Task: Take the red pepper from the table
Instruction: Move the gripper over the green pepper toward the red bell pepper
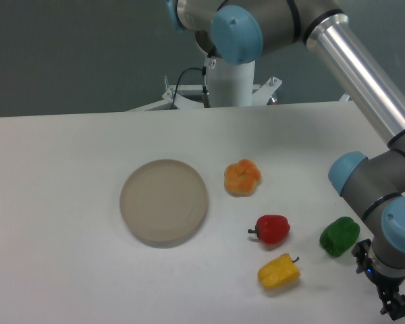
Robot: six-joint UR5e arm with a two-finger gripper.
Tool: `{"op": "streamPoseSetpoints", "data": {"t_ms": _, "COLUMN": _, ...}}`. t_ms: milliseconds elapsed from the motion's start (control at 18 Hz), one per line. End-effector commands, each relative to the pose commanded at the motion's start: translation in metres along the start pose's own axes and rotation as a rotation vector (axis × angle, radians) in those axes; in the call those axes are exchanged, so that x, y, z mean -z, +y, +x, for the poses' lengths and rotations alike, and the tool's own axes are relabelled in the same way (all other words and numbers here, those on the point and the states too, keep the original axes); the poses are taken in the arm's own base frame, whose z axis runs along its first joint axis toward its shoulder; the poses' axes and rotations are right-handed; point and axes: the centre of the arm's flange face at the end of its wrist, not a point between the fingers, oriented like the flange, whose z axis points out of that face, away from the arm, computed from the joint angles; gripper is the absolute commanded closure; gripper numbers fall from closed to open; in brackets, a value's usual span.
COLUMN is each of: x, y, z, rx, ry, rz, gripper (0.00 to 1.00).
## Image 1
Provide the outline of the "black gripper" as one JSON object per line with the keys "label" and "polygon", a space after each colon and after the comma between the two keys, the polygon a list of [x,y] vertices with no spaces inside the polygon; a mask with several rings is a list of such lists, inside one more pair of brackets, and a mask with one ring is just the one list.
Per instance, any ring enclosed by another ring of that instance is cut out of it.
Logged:
{"label": "black gripper", "polygon": [[382,302],[380,313],[389,313],[391,319],[405,317],[405,295],[399,293],[405,280],[405,264],[384,261],[370,239],[356,243],[351,254],[356,259],[356,273],[363,273],[377,287]]}

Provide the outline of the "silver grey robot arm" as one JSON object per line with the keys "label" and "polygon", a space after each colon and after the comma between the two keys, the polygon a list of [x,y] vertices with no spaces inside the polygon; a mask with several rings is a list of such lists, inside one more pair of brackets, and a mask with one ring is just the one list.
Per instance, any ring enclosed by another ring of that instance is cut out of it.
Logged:
{"label": "silver grey robot arm", "polygon": [[178,31],[202,36],[210,55],[242,65],[303,42],[325,62],[388,150],[375,158],[345,154],[328,177],[373,234],[352,254],[358,272],[373,282],[381,312],[405,317],[405,97],[348,26],[333,1],[168,1]]}

